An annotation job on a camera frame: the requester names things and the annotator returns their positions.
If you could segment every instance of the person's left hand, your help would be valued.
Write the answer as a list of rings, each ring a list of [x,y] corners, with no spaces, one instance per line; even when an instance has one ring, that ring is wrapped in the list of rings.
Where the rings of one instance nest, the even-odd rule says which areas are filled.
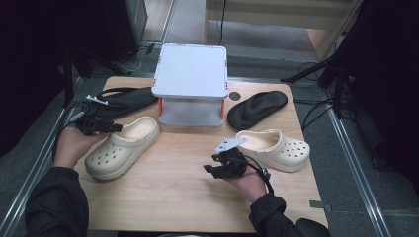
[[[74,169],[77,161],[82,158],[94,144],[108,136],[106,133],[84,135],[77,127],[66,127],[58,138],[54,167]]]

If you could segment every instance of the gray floor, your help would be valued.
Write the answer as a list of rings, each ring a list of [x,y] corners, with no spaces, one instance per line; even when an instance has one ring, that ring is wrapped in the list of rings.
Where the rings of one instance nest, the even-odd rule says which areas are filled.
[[[204,40],[202,25],[198,24],[203,21],[203,3],[176,1],[166,41],[200,43]],[[216,25],[217,22],[209,23],[210,44],[218,43],[219,30]],[[304,29],[224,23],[221,45],[227,48],[228,76],[231,80],[280,83],[281,79],[296,75],[304,67],[312,65],[303,63],[316,62]],[[157,48],[150,55],[142,55],[141,67],[133,76],[152,75],[158,53]],[[134,68],[137,63],[133,59],[126,66]],[[109,70],[96,66],[92,78],[83,79],[80,94],[100,92],[111,75]],[[324,92],[317,86],[315,78],[315,75],[310,75],[308,79],[290,84],[301,123],[313,105],[298,101],[324,100]],[[333,85],[328,91],[333,93]],[[7,184],[0,187],[0,220],[7,215],[11,202],[42,150],[51,125],[62,110],[62,102],[63,94],[51,102],[18,146],[0,158],[0,181],[1,184]],[[317,108],[308,120],[314,119],[324,110],[326,106]],[[396,172],[377,170],[357,125],[349,119],[343,119],[342,123],[392,236],[419,236],[419,197],[410,183]],[[321,199],[327,207],[325,213],[332,236],[379,236],[372,225],[330,115],[324,114],[308,126],[303,134],[311,147],[310,160]],[[23,221],[20,221],[13,236],[23,236],[24,232]],[[89,236],[111,237],[117,236],[117,232],[90,231]]]

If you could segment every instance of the person's right hand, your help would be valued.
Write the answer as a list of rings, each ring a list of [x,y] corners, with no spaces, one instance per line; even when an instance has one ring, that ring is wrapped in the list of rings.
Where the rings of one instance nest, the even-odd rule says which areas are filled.
[[[249,163],[258,167],[254,161],[249,161]],[[252,203],[267,193],[265,182],[250,166],[247,166],[242,177],[224,180],[236,187]]]

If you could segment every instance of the metal rail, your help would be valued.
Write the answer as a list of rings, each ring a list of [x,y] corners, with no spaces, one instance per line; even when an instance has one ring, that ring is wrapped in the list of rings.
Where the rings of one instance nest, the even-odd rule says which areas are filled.
[[[16,194],[14,200],[12,201],[9,211],[7,212],[6,217],[4,218],[3,223],[0,226],[0,236],[13,236],[13,232],[15,231],[15,228],[18,225],[19,220],[21,219],[21,216],[25,210],[25,204],[29,198],[32,189],[34,188],[35,184],[41,179],[46,169],[50,166],[52,161],[51,148],[55,141],[55,132],[57,130],[59,122],[64,116],[64,111],[65,110],[62,110],[61,114],[59,115],[58,120],[53,126],[48,138],[46,139],[45,145],[42,147],[40,155],[35,161],[34,166],[32,167],[26,180],[24,181],[18,193]]]
[[[329,92],[326,89],[322,89],[321,92],[324,99],[331,98]],[[364,201],[364,205],[366,206],[367,213],[370,216],[371,223],[373,224],[373,228],[376,231],[377,236],[391,236],[387,223],[385,222],[384,216],[382,214],[381,208],[378,205],[376,196],[374,195],[374,192],[366,176],[364,175],[363,169],[358,161],[357,154],[354,151],[354,148],[346,133],[343,123],[337,119],[333,110],[329,110],[328,114],[330,120],[332,121],[333,127],[335,128],[336,134],[343,148],[346,160],[348,161],[349,168],[351,169],[355,183],[357,184],[361,198]]]

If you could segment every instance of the hand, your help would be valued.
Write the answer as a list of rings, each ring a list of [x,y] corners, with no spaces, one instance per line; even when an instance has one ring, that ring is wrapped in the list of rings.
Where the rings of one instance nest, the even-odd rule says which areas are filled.
[[[55,158],[52,166],[74,169],[77,161],[82,158],[94,144],[108,136],[106,133],[84,135],[77,127],[66,127],[58,138]]]
[[[249,161],[249,163],[258,167],[258,165],[252,160]],[[242,177],[225,180],[236,187],[241,194],[252,203],[267,193],[265,182],[250,166],[247,166]]]

